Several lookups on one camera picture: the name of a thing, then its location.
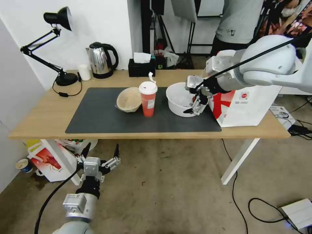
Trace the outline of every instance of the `lamp arm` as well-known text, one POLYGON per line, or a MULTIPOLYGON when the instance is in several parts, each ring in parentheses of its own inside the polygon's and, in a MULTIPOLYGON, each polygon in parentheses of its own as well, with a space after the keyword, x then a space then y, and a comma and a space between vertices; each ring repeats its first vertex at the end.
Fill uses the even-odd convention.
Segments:
POLYGON ((37 40, 35 40, 35 41, 29 43, 29 44, 26 45, 26 46, 23 46, 23 47, 20 49, 20 51, 21 51, 23 54, 28 55, 29 57, 33 58, 34 60, 37 60, 38 62, 40 62, 40 63, 46 65, 47 67, 49 67, 49 68, 51 68, 51 69, 53 69, 54 71, 56 71, 56 72, 58 72, 58 73, 61 73, 61 72, 63 72, 63 69, 62 69, 61 67, 58 67, 58 66, 56 66, 56 65, 54 65, 54 64, 52 64, 52 63, 49 63, 49 62, 47 62, 47 61, 45 61, 45 60, 39 58, 38 56, 36 56, 36 55, 34 55, 34 54, 32 53, 32 52, 35 51, 36 49, 38 49, 38 48, 44 46, 45 44, 47 44, 47 43, 49 43, 50 41, 54 40, 55 38, 59 37, 59 36, 60 36, 60 32, 61 32, 61 29, 59 29, 59 28, 54 28, 54 29, 52 29, 50 32, 48 32, 47 34, 43 35, 42 37, 39 37, 37 40), (45 38, 46 36, 48 36, 48 35, 50 35, 50 34, 52 34, 52 33, 55 34, 54 37, 52 37, 51 39, 45 41, 44 43, 39 44, 39 45, 36 46, 35 48, 30 49, 30 47, 33 46, 36 42, 40 41, 41 39, 45 38))

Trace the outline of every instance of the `white cup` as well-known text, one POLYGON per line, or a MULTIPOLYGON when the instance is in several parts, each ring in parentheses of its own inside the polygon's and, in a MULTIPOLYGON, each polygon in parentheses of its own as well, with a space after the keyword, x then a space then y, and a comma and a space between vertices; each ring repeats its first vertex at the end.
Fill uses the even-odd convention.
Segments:
POLYGON ((78 71, 79 71, 79 74, 80 74, 81 79, 82 79, 83 81, 87 81, 87 80, 90 80, 90 79, 91 79, 90 71, 89 71, 88 65, 86 65, 86 64, 80 64, 80 65, 78 65, 78 71))

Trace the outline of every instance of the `desk lamp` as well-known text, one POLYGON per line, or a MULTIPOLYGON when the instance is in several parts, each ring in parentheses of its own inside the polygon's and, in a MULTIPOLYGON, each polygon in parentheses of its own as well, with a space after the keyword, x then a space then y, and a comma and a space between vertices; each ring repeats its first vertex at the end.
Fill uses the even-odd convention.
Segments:
POLYGON ((23 46, 20 49, 20 51, 23 54, 28 55, 29 57, 37 60, 38 62, 48 66, 49 68, 53 69, 56 72, 58 72, 58 76, 55 79, 55 82, 57 85, 59 85, 59 86, 71 85, 78 80, 76 74, 66 73, 63 71, 62 67, 51 64, 51 63, 49 63, 49 62, 47 62, 47 61, 45 61, 45 60, 43 60, 43 59, 41 59, 38 56, 33 54, 33 51, 35 51, 36 49, 39 49, 40 47, 44 46, 45 44, 49 43, 50 41, 52 41, 55 38, 60 36, 61 29, 58 28, 58 24, 60 24, 61 26, 63 26, 67 30, 70 30, 70 31, 72 30, 71 12, 70 12, 69 8, 66 6, 66 7, 63 7, 62 9, 60 9, 58 13, 48 13, 48 12, 44 13, 43 18, 47 23, 51 24, 53 29, 50 32, 48 32, 47 34, 43 35, 42 37, 39 37, 37 40, 31 42, 30 44, 23 46), (35 44, 36 42, 40 41, 41 39, 43 39, 46 36, 53 34, 53 33, 55 34, 55 36, 52 37, 51 39, 48 39, 47 41, 40 43, 40 44, 35 44))

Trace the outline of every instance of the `white table leg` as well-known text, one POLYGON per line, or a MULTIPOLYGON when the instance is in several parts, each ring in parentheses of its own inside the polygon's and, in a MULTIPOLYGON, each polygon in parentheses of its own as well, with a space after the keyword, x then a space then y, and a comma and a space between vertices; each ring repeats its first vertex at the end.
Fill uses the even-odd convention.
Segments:
MULTIPOLYGON (((58 147, 57 143, 55 140, 45 140, 41 139, 41 141, 45 144, 45 147, 53 153, 56 161, 61 165, 63 170, 65 170, 68 174, 68 177, 71 176, 75 170, 76 170, 76 165, 72 165, 66 156, 63 154, 62 150, 58 147)), ((80 183, 80 177, 76 174, 72 177, 71 179, 75 185, 79 185, 80 183)))
POLYGON ((245 140, 237 155, 223 174, 221 178, 222 184, 226 185, 230 181, 232 176, 235 174, 235 172, 238 170, 240 165, 244 162, 244 160, 247 158, 247 156, 259 140, 260 138, 245 140))

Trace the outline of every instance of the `stainless steel kettle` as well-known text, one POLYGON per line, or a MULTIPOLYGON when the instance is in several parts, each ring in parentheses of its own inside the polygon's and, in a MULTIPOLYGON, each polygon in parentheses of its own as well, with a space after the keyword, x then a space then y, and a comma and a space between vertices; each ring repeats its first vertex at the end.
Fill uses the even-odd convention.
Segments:
POLYGON ((99 42, 92 43, 86 48, 93 76, 98 79, 110 77, 118 65, 118 54, 114 47, 99 42), (111 50, 115 56, 115 64, 111 63, 108 51, 111 50))

